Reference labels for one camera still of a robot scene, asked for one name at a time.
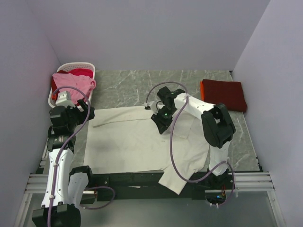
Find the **cream white t-shirt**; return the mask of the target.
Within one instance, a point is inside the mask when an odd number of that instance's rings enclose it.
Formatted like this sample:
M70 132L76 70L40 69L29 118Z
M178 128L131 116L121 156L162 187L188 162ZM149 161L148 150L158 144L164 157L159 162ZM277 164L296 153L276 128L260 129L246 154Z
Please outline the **cream white t-shirt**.
M180 194L186 182L170 159L170 133L177 169L189 179L203 169L209 150L202 124L183 112L174 131L159 134L151 115L142 106L96 110L89 121L84 164L95 174L162 170L159 184Z

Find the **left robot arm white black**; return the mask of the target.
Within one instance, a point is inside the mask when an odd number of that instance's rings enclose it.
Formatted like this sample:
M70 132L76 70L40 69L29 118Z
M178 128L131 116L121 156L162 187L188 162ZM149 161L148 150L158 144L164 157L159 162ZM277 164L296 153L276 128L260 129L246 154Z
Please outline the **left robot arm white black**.
M79 107L56 106L51 109L47 150L49 171L41 208L34 210L32 221L37 227L79 227L80 202L84 190L94 186L89 166L70 168L76 133L94 118L94 108L83 100Z

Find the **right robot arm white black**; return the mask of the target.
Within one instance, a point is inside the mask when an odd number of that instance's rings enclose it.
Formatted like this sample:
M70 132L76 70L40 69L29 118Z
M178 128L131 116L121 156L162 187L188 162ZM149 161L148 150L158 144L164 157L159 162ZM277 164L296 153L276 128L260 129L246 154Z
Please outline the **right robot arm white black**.
M204 138L210 146L209 171L200 179L186 179L178 171L173 159L173 133L171 132L170 159L178 177L187 183L198 183L208 177L210 187L220 188L224 184L224 176L227 175L228 169L234 175L232 166L228 162L228 148L236 129L227 107L224 104L215 105L194 98L188 94L186 88L170 91L169 88L162 87L157 92L157 96L163 103L163 107L157 110L151 119L156 124L159 134L163 134L170 126L173 131L178 117L182 111L186 111L201 121Z

